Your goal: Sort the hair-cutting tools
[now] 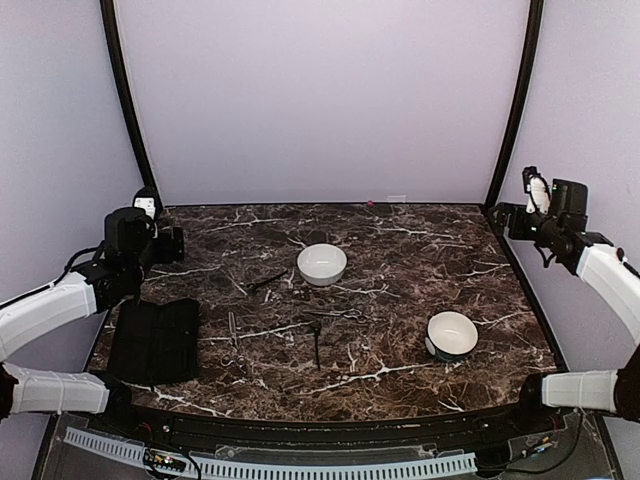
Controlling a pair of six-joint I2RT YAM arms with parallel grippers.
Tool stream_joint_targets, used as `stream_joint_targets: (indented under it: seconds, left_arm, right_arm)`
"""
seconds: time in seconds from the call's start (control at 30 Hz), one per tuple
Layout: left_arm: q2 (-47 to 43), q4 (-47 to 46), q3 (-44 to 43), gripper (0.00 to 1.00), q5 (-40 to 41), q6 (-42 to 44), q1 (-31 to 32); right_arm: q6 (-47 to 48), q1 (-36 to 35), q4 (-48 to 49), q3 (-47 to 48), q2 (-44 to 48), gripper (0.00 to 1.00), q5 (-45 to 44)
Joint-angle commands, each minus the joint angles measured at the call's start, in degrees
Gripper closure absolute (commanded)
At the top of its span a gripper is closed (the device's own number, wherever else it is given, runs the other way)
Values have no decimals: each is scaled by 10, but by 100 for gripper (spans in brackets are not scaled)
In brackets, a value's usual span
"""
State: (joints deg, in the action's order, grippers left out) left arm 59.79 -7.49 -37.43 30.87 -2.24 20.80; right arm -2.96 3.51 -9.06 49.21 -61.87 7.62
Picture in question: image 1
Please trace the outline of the black zippered tool case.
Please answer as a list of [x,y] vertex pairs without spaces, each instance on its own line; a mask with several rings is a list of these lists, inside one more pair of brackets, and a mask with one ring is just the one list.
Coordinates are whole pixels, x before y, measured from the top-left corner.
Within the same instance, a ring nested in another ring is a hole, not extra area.
[[107,371],[143,386],[188,382],[197,376],[200,303],[165,304],[127,300],[121,304]]

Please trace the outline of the silver thinning scissors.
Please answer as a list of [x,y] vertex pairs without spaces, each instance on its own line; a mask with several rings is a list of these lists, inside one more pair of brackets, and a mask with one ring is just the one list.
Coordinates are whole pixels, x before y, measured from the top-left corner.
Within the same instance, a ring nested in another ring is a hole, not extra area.
[[235,366],[242,374],[245,374],[247,372],[246,358],[240,349],[236,315],[232,311],[228,313],[228,329],[231,347],[230,350],[221,358],[220,364],[223,367]]

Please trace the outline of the silver hair cutting scissors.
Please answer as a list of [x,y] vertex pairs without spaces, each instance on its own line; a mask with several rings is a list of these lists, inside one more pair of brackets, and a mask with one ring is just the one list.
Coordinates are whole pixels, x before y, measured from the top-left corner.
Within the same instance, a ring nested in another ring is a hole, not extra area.
[[360,308],[349,308],[349,309],[309,309],[304,310],[303,314],[310,315],[318,318],[334,318],[334,319],[345,319],[354,321],[357,324],[366,324],[370,321],[369,316],[366,312]]

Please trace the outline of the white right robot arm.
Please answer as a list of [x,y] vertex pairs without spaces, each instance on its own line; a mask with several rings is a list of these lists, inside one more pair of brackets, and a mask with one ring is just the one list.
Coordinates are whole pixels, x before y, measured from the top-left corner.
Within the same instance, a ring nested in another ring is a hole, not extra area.
[[[498,235],[531,242],[543,265],[556,262],[603,299],[639,345],[639,272],[623,248],[587,229],[588,187],[555,179],[547,182],[535,166],[522,171],[525,204],[501,202],[489,210]],[[617,370],[532,374],[510,413],[521,434],[534,432],[549,409],[578,408],[639,421],[639,351]]]

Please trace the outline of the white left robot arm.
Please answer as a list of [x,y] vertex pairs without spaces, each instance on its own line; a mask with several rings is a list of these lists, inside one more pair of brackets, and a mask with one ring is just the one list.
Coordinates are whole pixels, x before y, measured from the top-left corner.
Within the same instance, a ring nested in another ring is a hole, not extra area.
[[22,347],[76,320],[138,299],[156,264],[184,257],[181,229],[160,232],[161,201],[153,187],[140,189],[128,207],[104,220],[104,238],[96,247],[74,253],[55,280],[1,305],[1,416],[25,412],[101,414],[120,436],[141,427],[130,392],[106,373],[62,373],[9,363]]

